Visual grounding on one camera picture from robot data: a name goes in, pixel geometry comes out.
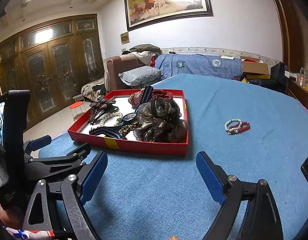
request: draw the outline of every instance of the tile floor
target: tile floor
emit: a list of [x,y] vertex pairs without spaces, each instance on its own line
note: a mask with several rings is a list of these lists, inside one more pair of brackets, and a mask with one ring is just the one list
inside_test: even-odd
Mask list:
[[[89,102],[84,102],[86,110],[90,108]],[[33,126],[31,129],[28,129],[23,134],[23,141],[34,140],[45,135],[50,135],[52,139],[63,134],[67,129],[74,123],[73,116],[71,114],[71,109],[68,106],[63,110],[57,112],[56,114],[51,115],[45,120],[41,121],[37,125]],[[31,156],[38,158],[39,150],[32,152]]]

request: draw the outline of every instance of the blue bedsheet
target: blue bedsheet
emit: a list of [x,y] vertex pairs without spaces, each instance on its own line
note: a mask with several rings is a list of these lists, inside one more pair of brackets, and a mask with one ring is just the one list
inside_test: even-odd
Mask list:
[[[182,89],[190,145],[185,158],[108,150],[108,167],[85,209],[102,240],[201,240],[220,205],[213,201],[195,157],[205,151],[240,180],[266,179],[280,213],[284,240],[308,217],[308,183],[300,166],[308,156],[308,115],[293,98],[234,80],[180,74],[154,86]],[[251,129],[229,136],[224,123],[240,118]],[[68,134],[41,149],[40,157],[62,156],[77,145]],[[97,150],[87,158],[89,163]],[[240,207],[229,239],[244,217]]]
[[161,70],[163,80],[181,73],[227,79],[242,74],[239,58],[231,60],[200,54],[162,54],[156,59],[155,68]]

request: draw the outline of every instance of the camera screen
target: camera screen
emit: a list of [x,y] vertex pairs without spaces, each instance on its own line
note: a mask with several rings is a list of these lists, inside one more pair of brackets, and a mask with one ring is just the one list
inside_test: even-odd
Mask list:
[[0,103],[0,144],[3,147],[3,125],[4,125],[4,106],[5,102]]

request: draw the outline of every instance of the red tray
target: red tray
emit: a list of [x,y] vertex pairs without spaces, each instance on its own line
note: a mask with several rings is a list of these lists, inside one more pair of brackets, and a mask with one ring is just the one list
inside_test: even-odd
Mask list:
[[[131,94],[140,91],[140,89],[131,90],[114,90],[105,96],[105,99],[112,99],[119,96],[130,96]],[[171,92],[175,97],[183,99],[184,116],[187,122],[187,109],[185,104],[184,92],[182,90],[164,89],[164,91]],[[87,119],[90,110],[84,113],[69,129],[68,133],[73,141],[80,143],[90,143],[94,146],[116,149],[121,151],[145,153],[145,154],[159,154],[159,155],[177,155],[185,156],[188,147],[188,131],[185,143],[152,143],[141,141],[128,141],[123,139],[115,139],[109,137],[99,137],[95,135],[83,134],[79,131],[87,124]]]

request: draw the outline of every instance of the blue gripper pad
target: blue gripper pad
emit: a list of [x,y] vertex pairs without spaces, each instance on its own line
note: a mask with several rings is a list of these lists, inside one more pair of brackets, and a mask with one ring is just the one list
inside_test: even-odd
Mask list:
[[226,200],[223,194],[223,185],[200,152],[196,156],[196,166],[213,200],[223,205]]
[[41,149],[47,145],[50,145],[52,141],[52,138],[49,135],[45,135],[41,138],[38,138],[36,140],[30,141],[29,148],[32,152]]
[[89,174],[86,176],[85,181],[81,187],[81,198],[80,201],[84,205],[87,201],[90,201],[94,195],[94,192],[100,183],[100,180],[107,167],[107,154],[104,152],[98,159],[97,163],[92,167]]

